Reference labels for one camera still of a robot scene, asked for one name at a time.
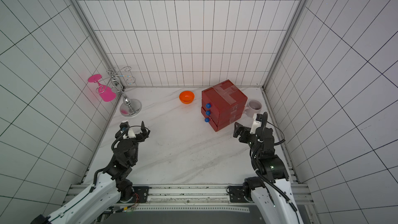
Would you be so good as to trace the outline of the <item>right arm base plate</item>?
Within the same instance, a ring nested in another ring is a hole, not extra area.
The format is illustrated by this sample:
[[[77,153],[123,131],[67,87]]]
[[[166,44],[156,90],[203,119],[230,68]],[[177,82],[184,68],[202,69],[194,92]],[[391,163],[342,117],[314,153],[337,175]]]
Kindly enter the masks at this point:
[[[231,203],[251,203],[251,199],[247,198],[243,186],[228,186],[227,194],[229,195]]]

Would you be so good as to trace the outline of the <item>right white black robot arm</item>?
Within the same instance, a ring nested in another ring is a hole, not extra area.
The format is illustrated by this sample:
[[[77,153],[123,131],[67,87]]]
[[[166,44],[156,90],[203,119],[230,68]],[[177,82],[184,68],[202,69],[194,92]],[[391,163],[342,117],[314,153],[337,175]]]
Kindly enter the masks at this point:
[[[301,224],[288,171],[275,154],[273,129],[257,122],[250,128],[236,122],[233,136],[249,145],[250,162],[256,174],[243,183],[245,198],[256,204],[267,224]]]

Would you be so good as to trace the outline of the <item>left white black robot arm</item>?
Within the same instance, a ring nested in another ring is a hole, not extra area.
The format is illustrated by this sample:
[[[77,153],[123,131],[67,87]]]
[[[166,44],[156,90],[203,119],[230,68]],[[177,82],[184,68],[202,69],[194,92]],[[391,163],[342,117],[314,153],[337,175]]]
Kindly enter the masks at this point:
[[[132,167],[138,162],[139,144],[149,138],[150,134],[144,122],[138,126],[140,133],[134,133],[135,127],[127,121],[120,123],[120,130],[111,145],[113,156],[106,167],[94,173],[93,183],[58,210],[48,216],[39,215],[31,223],[90,224],[116,203],[128,204],[127,207],[116,210],[120,213],[137,205],[140,200],[145,200],[127,179]]]

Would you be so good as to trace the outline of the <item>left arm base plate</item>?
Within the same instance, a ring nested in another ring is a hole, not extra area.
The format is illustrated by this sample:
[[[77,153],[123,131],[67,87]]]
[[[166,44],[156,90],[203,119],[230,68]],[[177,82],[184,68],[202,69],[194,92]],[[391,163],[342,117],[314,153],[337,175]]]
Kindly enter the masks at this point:
[[[121,192],[119,203],[146,203],[149,196],[148,186],[129,186]]]

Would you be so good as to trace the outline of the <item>red bottom drawer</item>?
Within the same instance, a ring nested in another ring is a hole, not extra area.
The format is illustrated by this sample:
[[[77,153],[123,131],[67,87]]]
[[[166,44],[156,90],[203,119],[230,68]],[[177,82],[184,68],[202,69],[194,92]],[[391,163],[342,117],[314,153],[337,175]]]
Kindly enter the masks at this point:
[[[238,115],[238,116],[236,116],[236,117],[234,117],[234,118],[228,119],[228,120],[225,121],[225,122],[222,122],[222,123],[217,124],[217,123],[215,123],[211,118],[208,117],[208,118],[205,118],[205,122],[206,122],[206,123],[209,123],[210,126],[214,129],[215,132],[218,132],[218,131],[220,131],[221,129],[223,129],[223,128],[227,127],[228,125],[230,125],[231,123],[236,122],[236,121],[239,120],[240,118],[241,118],[241,115]]]

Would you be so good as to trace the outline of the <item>red drawer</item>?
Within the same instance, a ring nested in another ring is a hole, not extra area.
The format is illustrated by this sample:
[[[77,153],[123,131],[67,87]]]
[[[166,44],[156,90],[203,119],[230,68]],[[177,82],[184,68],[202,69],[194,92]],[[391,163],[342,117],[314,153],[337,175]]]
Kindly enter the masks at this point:
[[[241,118],[244,111],[244,107],[240,107],[236,110],[226,111],[223,113],[217,113],[212,110],[207,110],[205,108],[201,108],[201,113],[205,119],[209,119],[214,122],[216,125],[220,125],[222,123],[228,122],[232,123]]]
[[[236,116],[236,117],[234,117],[234,118],[228,119],[228,120],[225,121],[225,122],[222,122],[222,123],[217,124],[217,123],[215,123],[211,118],[208,117],[208,118],[205,118],[205,122],[206,122],[206,123],[209,123],[210,126],[214,129],[215,132],[218,132],[218,131],[220,131],[221,129],[223,129],[223,128],[227,127],[228,125],[230,125],[231,123],[236,122],[236,121],[239,120],[240,118],[241,118],[241,115],[238,115],[238,116]]]
[[[246,104],[248,97],[238,88],[209,88],[202,91],[202,107],[217,113],[236,110]]]

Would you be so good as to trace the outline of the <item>red top drawer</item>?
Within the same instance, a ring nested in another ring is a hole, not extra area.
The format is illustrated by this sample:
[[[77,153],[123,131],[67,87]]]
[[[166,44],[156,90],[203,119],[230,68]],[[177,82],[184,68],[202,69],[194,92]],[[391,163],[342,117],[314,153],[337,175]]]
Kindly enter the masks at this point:
[[[202,91],[202,107],[217,113],[236,110],[246,104],[248,97],[238,88],[209,88]]]

